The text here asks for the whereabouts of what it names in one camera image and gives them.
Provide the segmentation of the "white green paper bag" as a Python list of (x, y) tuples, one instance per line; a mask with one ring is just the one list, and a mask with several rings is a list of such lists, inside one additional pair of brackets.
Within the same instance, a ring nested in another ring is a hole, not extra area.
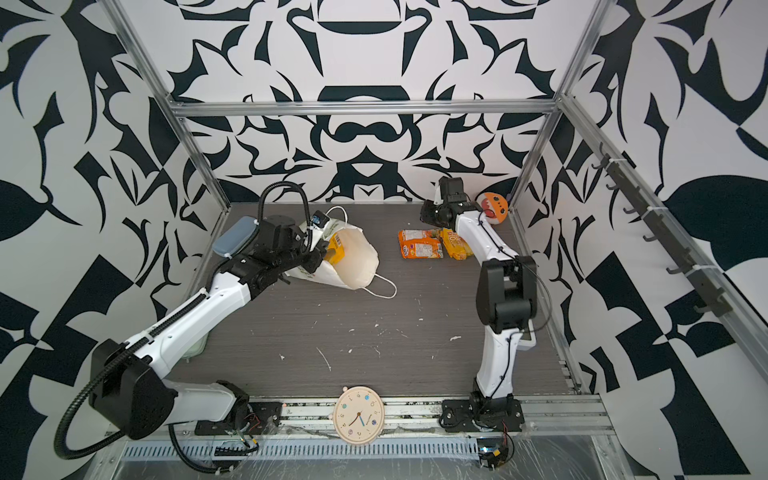
[[(377, 298), (393, 299), (398, 293), (398, 288), (393, 281), (377, 273), (380, 264), (378, 252), (367, 240), (363, 230), (348, 222), (347, 212), (341, 206), (333, 206), (324, 213), (330, 217), (330, 222), (324, 231), (314, 230), (306, 224), (302, 224), (301, 228), (312, 232), (313, 247), (319, 240), (325, 240), (328, 248), (330, 237), (340, 232), (346, 253), (344, 259), (335, 266), (324, 260), (314, 273), (308, 273), (302, 268), (294, 268), (286, 275), (290, 279), (300, 279), (346, 290), (363, 290)], [(392, 293), (389, 295), (375, 293), (370, 287), (375, 279), (388, 283), (393, 289)]]

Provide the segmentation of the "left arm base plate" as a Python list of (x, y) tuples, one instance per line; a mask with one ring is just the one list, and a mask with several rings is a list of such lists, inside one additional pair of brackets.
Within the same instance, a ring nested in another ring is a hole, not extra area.
[(252, 436), (270, 433), (280, 425), (282, 409), (283, 403), (278, 401), (240, 402), (221, 421), (198, 421), (194, 434)]

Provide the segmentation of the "yellow snack packet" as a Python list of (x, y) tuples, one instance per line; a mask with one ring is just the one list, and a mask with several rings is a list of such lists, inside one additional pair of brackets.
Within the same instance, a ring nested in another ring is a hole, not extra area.
[(450, 258), (463, 261), (473, 256), (473, 251), (468, 243), (455, 231), (443, 228), (440, 231), (440, 239), (444, 250), (448, 253)]
[(340, 232), (334, 233), (330, 237), (324, 260), (335, 266), (344, 259), (345, 255), (345, 247)]

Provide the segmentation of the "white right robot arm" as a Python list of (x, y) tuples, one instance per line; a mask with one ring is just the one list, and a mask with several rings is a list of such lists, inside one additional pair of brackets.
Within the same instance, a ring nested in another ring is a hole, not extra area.
[(535, 336), (535, 262), (507, 245), (485, 213), (467, 201), (426, 201), (420, 219), (431, 226), (453, 229), (469, 245), (480, 265), (475, 305), (485, 336), (470, 404), (475, 418), (489, 424), (489, 416), (511, 412), (517, 350), (525, 337)]

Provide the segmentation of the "orange snack packet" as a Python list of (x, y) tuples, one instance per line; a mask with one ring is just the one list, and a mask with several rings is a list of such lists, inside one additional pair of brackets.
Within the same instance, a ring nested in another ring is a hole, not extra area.
[(441, 259), (442, 243), (437, 229), (402, 230), (398, 233), (399, 249), (404, 259)]

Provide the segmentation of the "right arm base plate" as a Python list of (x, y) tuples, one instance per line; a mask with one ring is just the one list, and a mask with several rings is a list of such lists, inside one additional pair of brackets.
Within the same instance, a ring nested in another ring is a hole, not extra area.
[(438, 424), (447, 432), (521, 432), (525, 424), (522, 406), (513, 395), (485, 399), (443, 400)]

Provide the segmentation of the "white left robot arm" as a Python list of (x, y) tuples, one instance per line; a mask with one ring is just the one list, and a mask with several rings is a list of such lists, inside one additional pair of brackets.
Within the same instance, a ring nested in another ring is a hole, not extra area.
[[(189, 384), (168, 380), (181, 357), (228, 316), (256, 299), (288, 271), (314, 270), (324, 251), (313, 224), (300, 227), (289, 217), (265, 216), (260, 203), (254, 230), (226, 254), (208, 286), (166, 317), (122, 343), (106, 340), (92, 354), (89, 382), (74, 397), (55, 431), (53, 449), (64, 460), (89, 456), (123, 437), (142, 439), (165, 427), (189, 422), (222, 423), (246, 429), (249, 397), (230, 382)], [(67, 435), (77, 412), (89, 405), (116, 427), (95, 444), (75, 449)]]

